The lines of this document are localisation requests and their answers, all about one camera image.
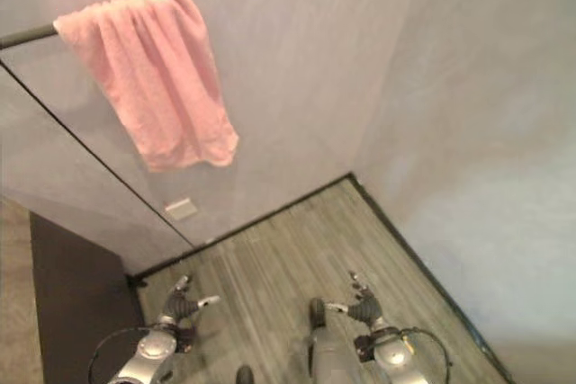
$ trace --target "black cable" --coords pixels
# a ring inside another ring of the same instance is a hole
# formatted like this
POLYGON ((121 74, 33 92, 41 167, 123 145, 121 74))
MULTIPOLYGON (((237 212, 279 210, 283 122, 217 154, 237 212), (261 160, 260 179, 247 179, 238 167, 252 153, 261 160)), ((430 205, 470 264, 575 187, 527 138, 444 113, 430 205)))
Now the black cable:
POLYGON ((94 367, 94 362, 95 360, 98 358, 98 352, 100 351, 100 349, 111 339, 113 339, 116 336, 119 335, 123 335, 125 333, 129 333, 129 332, 148 332, 150 330, 149 327, 128 327, 128 328, 123 328, 122 330, 117 330, 113 333, 110 333, 109 335, 107 335, 102 341, 100 341, 100 343, 96 346, 96 349, 94 350, 94 354, 92 354, 92 358, 90 359, 90 362, 88 363, 88 384, 94 384, 93 381, 93 376, 92 376, 92 368, 94 367))
POLYGON ((452 362, 450 361, 450 356, 448 355, 448 350, 446 349, 445 345, 442 343, 440 338, 438 336, 436 336, 435 334, 433 334, 432 332, 430 332, 428 330, 424 330, 422 328, 418 328, 418 327, 408 327, 408 328, 402 328, 400 330, 400 336, 407 336, 407 335, 412 335, 412 334, 426 335, 430 339, 432 339, 434 342, 436 342, 436 344, 440 347, 440 349, 442 350, 442 354, 444 355, 444 362, 445 362, 446 374, 445 374, 444 383, 448 384, 450 382, 450 368, 452 367, 452 362))

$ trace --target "gray laminate floor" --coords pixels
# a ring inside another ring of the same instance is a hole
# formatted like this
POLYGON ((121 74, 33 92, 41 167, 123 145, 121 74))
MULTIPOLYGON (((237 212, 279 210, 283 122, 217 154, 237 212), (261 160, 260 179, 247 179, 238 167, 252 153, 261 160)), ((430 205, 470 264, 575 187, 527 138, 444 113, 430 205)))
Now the gray laminate floor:
MULTIPOLYGON (((258 384, 306 383, 308 300, 351 300, 347 269, 372 285, 389 323, 420 326, 445 341, 453 383, 504 382, 349 181, 150 276, 139 295, 149 322, 183 273, 194 275, 192 295, 223 298, 199 316, 199 343, 177 359, 174 383, 232 383, 242 363, 258 384)), ((351 351, 365 333, 342 316, 329 316, 328 325, 351 351)), ((373 366, 363 374, 375 381, 373 366)))
POLYGON ((3 198, 1 214, 0 382, 41 384, 29 213, 3 198))

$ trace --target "wall outlet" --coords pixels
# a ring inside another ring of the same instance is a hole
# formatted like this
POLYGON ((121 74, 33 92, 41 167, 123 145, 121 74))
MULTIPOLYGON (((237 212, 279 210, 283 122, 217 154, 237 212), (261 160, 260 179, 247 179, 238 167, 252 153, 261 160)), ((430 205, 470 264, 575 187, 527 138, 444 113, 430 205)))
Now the wall outlet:
POLYGON ((164 210, 173 220, 188 218, 198 212, 198 209, 189 198, 172 202, 168 204, 164 210))

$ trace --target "robotic hand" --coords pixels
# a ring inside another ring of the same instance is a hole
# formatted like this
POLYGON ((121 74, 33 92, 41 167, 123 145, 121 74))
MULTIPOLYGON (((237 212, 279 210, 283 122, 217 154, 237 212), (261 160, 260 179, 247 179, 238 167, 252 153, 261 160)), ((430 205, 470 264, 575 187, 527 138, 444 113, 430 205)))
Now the robotic hand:
POLYGON ((183 276, 168 293, 157 323, 140 339, 134 356, 108 384, 160 384, 172 376, 175 353, 187 353, 192 347, 194 328, 179 326, 182 319, 220 300, 219 296, 188 300, 190 277, 183 276))
POLYGON ((440 348, 445 360, 445 380, 450 381, 450 366, 452 363, 442 342, 432 333, 416 327, 398 329, 387 326, 382 307, 374 293, 367 285, 358 280, 355 272, 349 272, 352 278, 352 287, 357 291, 356 304, 347 306, 341 303, 326 303, 326 309, 347 314, 360 321, 370 329, 369 335, 360 335, 354 345, 360 362, 376 361, 387 378, 393 384, 428 384, 424 375, 419 371, 414 361, 414 348, 408 336, 421 333, 432 338, 440 348))

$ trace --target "pink towel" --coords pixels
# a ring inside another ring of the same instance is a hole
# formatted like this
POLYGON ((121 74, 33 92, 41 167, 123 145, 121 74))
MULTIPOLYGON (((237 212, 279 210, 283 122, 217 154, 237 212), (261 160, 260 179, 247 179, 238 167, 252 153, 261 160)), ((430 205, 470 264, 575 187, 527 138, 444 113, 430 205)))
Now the pink towel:
POLYGON ((150 171, 232 162, 238 136, 192 0, 112 0, 54 27, 103 88, 150 171))

